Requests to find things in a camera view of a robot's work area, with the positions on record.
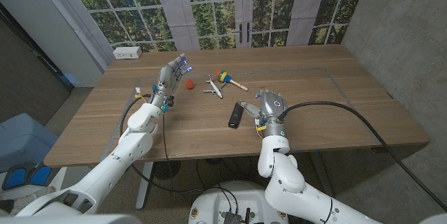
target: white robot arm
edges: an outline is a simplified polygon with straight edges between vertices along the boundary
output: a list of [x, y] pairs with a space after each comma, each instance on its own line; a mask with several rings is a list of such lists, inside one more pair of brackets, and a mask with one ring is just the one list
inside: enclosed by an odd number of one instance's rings
[[284, 126], [277, 119], [287, 108], [281, 94], [262, 90], [261, 108], [240, 101], [248, 114], [265, 126], [258, 172], [262, 177], [271, 177], [265, 189], [265, 199], [275, 209], [313, 223], [363, 224], [379, 223], [327, 196], [305, 182], [298, 164], [290, 151]]
[[178, 82], [191, 70], [185, 66], [186, 58], [181, 54], [161, 69], [151, 101], [131, 115], [118, 146], [81, 181], [38, 198], [17, 217], [94, 214], [126, 169], [152, 148], [152, 136], [158, 126], [156, 120], [173, 105], [172, 94]]

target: wooden table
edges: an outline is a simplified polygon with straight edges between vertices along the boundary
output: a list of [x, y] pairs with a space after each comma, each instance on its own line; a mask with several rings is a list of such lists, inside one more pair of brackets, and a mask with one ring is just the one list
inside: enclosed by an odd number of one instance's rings
[[[53, 146], [45, 164], [51, 167], [93, 165], [117, 145], [116, 126], [136, 84], [151, 93], [160, 68], [181, 52], [144, 53], [140, 59], [114, 61]], [[254, 105], [260, 89], [281, 92], [289, 105], [329, 100], [353, 106], [390, 145], [424, 144], [423, 129], [341, 45], [264, 47], [186, 51], [193, 66], [176, 91], [174, 107], [165, 115], [169, 159], [216, 158], [259, 154], [261, 139], [254, 120], [244, 113], [237, 130], [228, 120], [237, 100]], [[203, 93], [204, 81], [224, 69], [247, 86], [223, 88], [223, 99]], [[191, 78], [195, 88], [187, 90]], [[135, 105], [129, 115], [140, 107]], [[141, 161], [165, 160], [162, 127], [152, 150]], [[379, 147], [377, 140], [351, 113], [336, 107], [310, 106], [285, 118], [292, 152]]]

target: power outlet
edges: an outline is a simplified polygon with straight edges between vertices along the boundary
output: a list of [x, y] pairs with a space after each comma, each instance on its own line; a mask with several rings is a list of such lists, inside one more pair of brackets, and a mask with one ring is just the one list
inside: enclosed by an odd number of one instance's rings
[[137, 59], [141, 56], [141, 48], [138, 47], [117, 47], [113, 54], [116, 59]]

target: red ball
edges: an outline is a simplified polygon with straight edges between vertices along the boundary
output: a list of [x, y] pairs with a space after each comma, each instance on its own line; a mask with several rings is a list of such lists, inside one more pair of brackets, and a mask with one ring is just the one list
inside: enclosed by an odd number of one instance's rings
[[194, 83], [193, 83], [193, 81], [192, 81], [192, 80], [187, 80], [187, 81], [186, 81], [186, 87], [187, 87], [187, 89], [192, 89], [192, 88], [194, 88]]

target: white toy airplane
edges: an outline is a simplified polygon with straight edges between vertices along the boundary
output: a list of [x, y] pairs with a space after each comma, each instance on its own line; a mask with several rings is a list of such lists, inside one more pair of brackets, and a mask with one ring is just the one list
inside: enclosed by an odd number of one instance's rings
[[209, 82], [211, 84], [211, 87], [213, 88], [213, 90], [203, 90], [203, 92], [211, 92], [212, 94], [217, 94], [220, 98], [222, 97], [222, 87], [224, 87], [224, 85], [226, 83], [223, 83], [219, 88], [217, 88], [217, 86], [213, 83], [211, 75], [208, 75], [210, 77], [210, 80], [206, 80], [205, 82]]

